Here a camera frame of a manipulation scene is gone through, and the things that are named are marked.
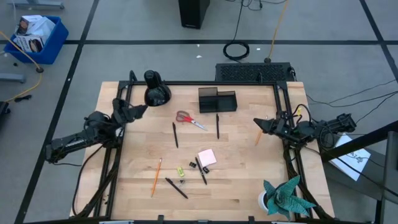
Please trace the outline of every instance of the white flower pot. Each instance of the white flower pot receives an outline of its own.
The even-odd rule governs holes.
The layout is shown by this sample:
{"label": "white flower pot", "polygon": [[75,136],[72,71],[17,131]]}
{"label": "white flower pot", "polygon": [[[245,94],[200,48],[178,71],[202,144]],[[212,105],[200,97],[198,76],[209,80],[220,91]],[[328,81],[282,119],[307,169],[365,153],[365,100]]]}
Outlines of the white flower pot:
{"label": "white flower pot", "polygon": [[264,197],[266,196],[266,193],[267,193],[266,191],[263,191],[260,193],[258,202],[259,202],[260,208],[263,209],[265,212],[268,212],[268,208],[264,203]]}

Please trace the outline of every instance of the scissors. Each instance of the scissors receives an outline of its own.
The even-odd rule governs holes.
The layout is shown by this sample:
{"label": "scissors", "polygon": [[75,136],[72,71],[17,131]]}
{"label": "scissors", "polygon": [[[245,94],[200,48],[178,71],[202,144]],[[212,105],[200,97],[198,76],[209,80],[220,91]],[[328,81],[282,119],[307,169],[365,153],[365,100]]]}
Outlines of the scissors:
{"label": "scissors", "polygon": [[203,130],[207,131],[207,129],[206,129],[205,127],[203,127],[203,125],[197,123],[197,122],[196,122],[193,118],[191,118],[191,117],[189,116],[189,114],[188,114],[187,112],[185,112],[185,111],[178,111],[178,112],[177,112],[177,116],[175,117],[175,120],[176,120],[176,121],[179,121],[179,122],[189,122],[189,123],[192,123],[192,124],[198,126],[199,128],[202,128]]}

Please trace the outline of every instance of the gray floor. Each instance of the gray floor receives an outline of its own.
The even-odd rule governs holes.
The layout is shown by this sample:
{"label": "gray floor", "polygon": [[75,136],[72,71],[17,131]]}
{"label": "gray floor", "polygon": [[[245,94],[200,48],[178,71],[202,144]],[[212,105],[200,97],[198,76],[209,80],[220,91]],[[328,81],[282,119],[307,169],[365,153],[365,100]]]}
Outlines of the gray floor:
{"label": "gray floor", "polygon": [[[0,0],[0,30],[12,33],[12,7]],[[69,40],[80,39],[93,0],[65,1],[63,11],[17,9],[17,15],[44,14],[62,18],[70,32]],[[233,37],[239,4],[213,0],[201,30],[180,26],[177,0],[100,0],[88,40],[177,40],[230,39]],[[367,1],[386,40],[398,40],[394,0]],[[264,3],[262,11],[242,12],[237,39],[271,39],[283,4]],[[357,0],[290,0],[278,39],[284,40],[376,40],[376,36]],[[53,65],[45,65],[41,86],[33,98],[13,103],[12,113],[0,131],[0,221],[12,223],[23,198],[37,156],[52,119],[62,86],[77,45],[64,45]],[[251,45],[245,62],[261,62],[270,45]],[[388,46],[398,60],[398,46]],[[128,78],[134,70],[138,79],[143,73],[157,70],[166,80],[214,80],[215,64],[229,62],[223,45],[85,45],[63,106],[55,136],[77,132],[83,117],[96,104],[103,81]],[[238,53],[239,48],[232,47]],[[32,65],[19,63],[12,55],[0,56],[0,71],[27,75],[27,83],[0,82],[0,100],[32,86],[38,79]],[[290,62],[306,92],[316,100],[331,101],[394,76],[378,45],[276,45],[274,62]],[[397,89],[397,83],[369,91],[343,104],[382,95]],[[331,119],[340,113],[352,113],[354,120],[373,109],[381,100],[349,108],[311,105],[316,119]],[[363,119],[356,133],[367,133],[397,119],[394,111],[398,98],[387,100],[378,110]],[[371,149],[384,153],[385,143]],[[81,163],[83,151],[70,154],[63,161]],[[25,221],[67,218],[79,168],[45,164]],[[376,201],[339,184],[328,182],[336,217],[357,222],[374,218]],[[397,205],[388,205],[386,217],[395,220]]]}

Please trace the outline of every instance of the yellow pencil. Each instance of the yellow pencil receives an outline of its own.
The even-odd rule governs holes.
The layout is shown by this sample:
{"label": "yellow pencil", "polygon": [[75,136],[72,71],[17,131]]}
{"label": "yellow pencil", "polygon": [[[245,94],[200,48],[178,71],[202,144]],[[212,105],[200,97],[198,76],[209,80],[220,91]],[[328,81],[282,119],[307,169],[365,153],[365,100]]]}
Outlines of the yellow pencil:
{"label": "yellow pencil", "polygon": [[154,196],[154,193],[155,193],[155,187],[156,187],[156,182],[157,182],[157,176],[159,175],[160,164],[161,164],[161,163],[162,163],[162,158],[160,158],[159,164],[157,165],[157,171],[156,171],[156,176],[155,176],[155,182],[154,182],[154,186],[152,187],[152,193],[150,194],[150,197]]}

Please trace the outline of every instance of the blue bin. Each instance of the blue bin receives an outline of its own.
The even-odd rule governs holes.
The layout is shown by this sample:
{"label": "blue bin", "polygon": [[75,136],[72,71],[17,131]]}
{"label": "blue bin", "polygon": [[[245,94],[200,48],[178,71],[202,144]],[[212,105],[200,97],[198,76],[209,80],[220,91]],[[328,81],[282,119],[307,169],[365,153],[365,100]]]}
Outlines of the blue bin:
{"label": "blue bin", "polygon": [[[33,60],[35,60],[39,64],[47,64],[51,65],[54,63],[55,59],[60,52],[64,41],[67,39],[69,31],[61,22],[61,18],[57,16],[46,16],[50,19],[55,27],[50,34],[50,37],[47,39],[47,42],[44,45],[44,48],[39,53],[30,53],[26,52],[27,55],[31,56]],[[20,60],[24,63],[32,63],[24,54],[22,54],[18,49],[16,49],[11,43],[7,43],[4,47],[4,51],[12,54],[16,59]]]}

